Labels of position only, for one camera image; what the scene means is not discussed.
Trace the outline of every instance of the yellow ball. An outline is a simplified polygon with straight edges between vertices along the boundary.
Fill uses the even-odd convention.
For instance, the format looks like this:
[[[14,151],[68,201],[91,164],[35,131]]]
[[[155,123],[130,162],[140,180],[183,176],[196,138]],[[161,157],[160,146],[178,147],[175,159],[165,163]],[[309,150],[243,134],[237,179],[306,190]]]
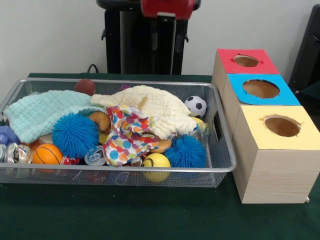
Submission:
[[[142,167],[170,168],[170,162],[166,156],[160,153],[152,153],[146,157],[142,163]],[[152,183],[160,183],[167,179],[169,172],[147,171],[143,175]]]
[[[201,119],[199,119],[199,118],[197,118],[197,117],[194,117],[194,116],[192,116],[191,118],[192,118],[193,120],[195,120],[195,122],[196,122],[197,124],[204,122],[204,121],[202,121]]]
[[[104,144],[107,141],[108,135],[105,134],[104,132],[99,133],[99,143]]]

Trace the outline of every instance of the can lid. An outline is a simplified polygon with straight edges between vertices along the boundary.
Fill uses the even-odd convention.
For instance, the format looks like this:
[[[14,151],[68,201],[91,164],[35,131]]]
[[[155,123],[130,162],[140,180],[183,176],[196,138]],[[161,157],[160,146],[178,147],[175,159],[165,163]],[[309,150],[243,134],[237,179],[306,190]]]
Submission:
[[[90,149],[90,151],[85,155],[84,161],[90,166],[102,166],[106,164],[103,147],[96,146]]]

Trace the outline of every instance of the blue koosh ball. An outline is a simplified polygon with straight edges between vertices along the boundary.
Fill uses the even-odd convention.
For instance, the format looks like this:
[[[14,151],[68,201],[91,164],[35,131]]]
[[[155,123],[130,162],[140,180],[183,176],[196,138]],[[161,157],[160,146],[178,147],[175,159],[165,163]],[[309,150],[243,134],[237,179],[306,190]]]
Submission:
[[[83,158],[99,144],[98,127],[88,117],[70,113],[53,126],[52,141],[64,156]]]
[[[206,151],[202,143],[193,136],[184,135],[172,141],[165,150],[172,168],[204,168]]]

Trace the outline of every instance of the round hole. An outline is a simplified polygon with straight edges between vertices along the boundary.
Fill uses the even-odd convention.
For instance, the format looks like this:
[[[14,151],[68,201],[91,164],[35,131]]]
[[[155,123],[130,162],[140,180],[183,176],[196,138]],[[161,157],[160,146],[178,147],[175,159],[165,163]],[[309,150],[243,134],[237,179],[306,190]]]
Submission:
[[[293,137],[300,132],[300,124],[286,116],[269,116],[264,123],[270,131],[282,137]]]
[[[257,59],[247,55],[237,55],[233,58],[233,60],[235,61],[236,64],[246,68],[256,67],[259,63]]]
[[[261,99],[272,99],[280,93],[276,85],[266,80],[252,79],[242,86],[247,93]]]

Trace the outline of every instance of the soccer ball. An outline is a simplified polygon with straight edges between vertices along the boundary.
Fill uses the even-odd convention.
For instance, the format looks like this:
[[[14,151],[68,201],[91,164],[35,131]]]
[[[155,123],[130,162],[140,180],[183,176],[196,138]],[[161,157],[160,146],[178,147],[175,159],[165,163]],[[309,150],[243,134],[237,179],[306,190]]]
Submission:
[[[191,111],[190,116],[198,119],[206,114],[207,103],[199,96],[190,96],[185,100],[184,104]]]

